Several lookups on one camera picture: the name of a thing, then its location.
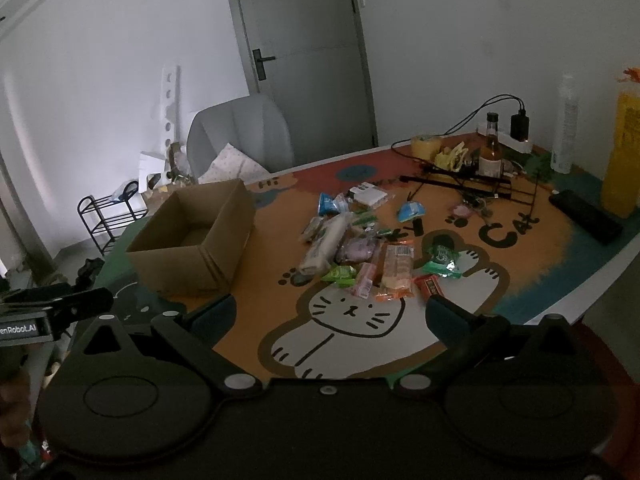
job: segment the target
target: glass bottle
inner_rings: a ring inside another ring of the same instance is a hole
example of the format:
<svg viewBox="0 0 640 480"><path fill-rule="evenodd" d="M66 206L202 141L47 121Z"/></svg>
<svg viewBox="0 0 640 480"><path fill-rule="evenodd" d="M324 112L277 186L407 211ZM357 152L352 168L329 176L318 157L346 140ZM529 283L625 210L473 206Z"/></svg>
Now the glass bottle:
<svg viewBox="0 0 640 480"><path fill-rule="evenodd" d="M486 115L486 142L480 148L478 174L500 178L502 176L502 149L498 142L498 114Z"/></svg>

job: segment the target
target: snack package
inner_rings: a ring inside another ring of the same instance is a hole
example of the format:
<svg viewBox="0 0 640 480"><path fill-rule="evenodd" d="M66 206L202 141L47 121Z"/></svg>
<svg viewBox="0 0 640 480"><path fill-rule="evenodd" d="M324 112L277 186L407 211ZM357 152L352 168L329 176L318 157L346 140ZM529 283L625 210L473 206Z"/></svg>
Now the snack package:
<svg viewBox="0 0 640 480"><path fill-rule="evenodd" d="M420 294L425 301L429 301L431 296L436 294L442 296L442 289L438 285L438 277L435 274L427 274L426 276L419 276L414 278L414 283L420 289Z"/></svg>
<svg viewBox="0 0 640 480"><path fill-rule="evenodd" d="M335 205L334 199L327 193L320 193L318 199L318 216L326 216L331 213L339 213L338 206Z"/></svg>
<svg viewBox="0 0 640 480"><path fill-rule="evenodd" d="M462 273L456 262L460 254L443 245L434 245L429 248L431 260L422 266L423 272L436 274L443 278L459 278Z"/></svg>
<svg viewBox="0 0 640 480"><path fill-rule="evenodd" d="M338 249L335 261L339 264L360 264L370 260L376 250L373 237L350 238Z"/></svg>
<svg viewBox="0 0 640 480"><path fill-rule="evenodd" d="M356 202L364 204L372 209L377 209L381 205L388 202L392 195L389 195L383 189L370 184L369 182L363 182L359 186L352 187L350 191L353 193L353 199Z"/></svg>
<svg viewBox="0 0 640 480"><path fill-rule="evenodd" d="M346 213L349 210L349 202L342 193L335 197L334 204L340 213Z"/></svg>
<svg viewBox="0 0 640 480"><path fill-rule="evenodd" d="M354 236L375 236L378 230L378 217L371 211L357 213L351 221L351 232Z"/></svg>
<svg viewBox="0 0 640 480"><path fill-rule="evenodd" d="M309 221L309 224L305 227L305 230L300 233L298 240L300 242L310 242L311 240L313 240L318 234L318 231L322 227L323 223L324 218L322 218L321 216L314 216Z"/></svg>
<svg viewBox="0 0 640 480"><path fill-rule="evenodd" d="M413 268L414 241L389 244L385 252L380 292L376 295L376 299L386 301L413 296L411 292Z"/></svg>
<svg viewBox="0 0 640 480"><path fill-rule="evenodd" d="M300 274L315 276L327 272L331 268L335 252L338 250L338 245L352 216L353 213L340 213L324 223L298 266Z"/></svg>
<svg viewBox="0 0 640 480"><path fill-rule="evenodd" d="M351 266L335 266L322 278L323 282L334 282L338 286L351 286L356 282L356 269Z"/></svg>
<svg viewBox="0 0 640 480"><path fill-rule="evenodd" d="M378 231L376 231L376 236L379 238L384 238L385 236L392 235L393 233L394 233L393 229L383 227L382 229L379 229Z"/></svg>
<svg viewBox="0 0 640 480"><path fill-rule="evenodd" d="M471 218L474 210L465 202L461 202L451 208L451 215L455 218Z"/></svg>
<svg viewBox="0 0 640 480"><path fill-rule="evenodd" d="M356 276L356 282L351 287L351 294L357 298L366 300L373 287L373 279L376 277L378 271L378 262L380 260L380 251L382 250L382 242L376 241L376 250L371 257L371 262L364 263L360 266L358 275Z"/></svg>
<svg viewBox="0 0 640 480"><path fill-rule="evenodd" d="M435 156L433 163L441 170L454 171L457 173L460 171L460 168L462 168L468 152L469 149L465 148L465 143L460 142L453 150L444 148L442 152Z"/></svg>
<svg viewBox="0 0 640 480"><path fill-rule="evenodd" d="M403 224L423 215L424 207L420 202L405 202L398 211L398 221Z"/></svg>

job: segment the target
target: chair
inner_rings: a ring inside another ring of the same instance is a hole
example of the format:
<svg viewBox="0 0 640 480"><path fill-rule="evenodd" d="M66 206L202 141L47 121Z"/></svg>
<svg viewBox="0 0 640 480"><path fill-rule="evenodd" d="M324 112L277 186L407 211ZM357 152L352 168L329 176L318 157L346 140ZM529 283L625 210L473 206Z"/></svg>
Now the chair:
<svg viewBox="0 0 640 480"><path fill-rule="evenodd" d="M267 96L253 94L197 113L187 137L187 158L196 178L230 143L270 173L292 168L293 148L282 113Z"/></svg>

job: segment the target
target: yellow bottle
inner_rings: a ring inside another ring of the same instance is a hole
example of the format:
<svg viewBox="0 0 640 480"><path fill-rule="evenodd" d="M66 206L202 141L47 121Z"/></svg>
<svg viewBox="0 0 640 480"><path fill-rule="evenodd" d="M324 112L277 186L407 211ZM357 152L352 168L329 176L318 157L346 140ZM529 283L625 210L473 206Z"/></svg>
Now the yellow bottle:
<svg viewBox="0 0 640 480"><path fill-rule="evenodd" d="M600 197L607 211L627 218L640 192L640 68L625 71L616 113L614 147Z"/></svg>

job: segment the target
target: phone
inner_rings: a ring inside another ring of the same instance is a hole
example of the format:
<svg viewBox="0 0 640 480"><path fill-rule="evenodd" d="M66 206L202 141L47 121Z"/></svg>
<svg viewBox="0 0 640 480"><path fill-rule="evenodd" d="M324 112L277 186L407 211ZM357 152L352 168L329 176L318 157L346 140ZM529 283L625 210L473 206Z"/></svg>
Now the phone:
<svg viewBox="0 0 640 480"><path fill-rule="evenodd" d="M549 202L603 244L615 240L622 232L622 225L570 189L551 195Z"/></svg>

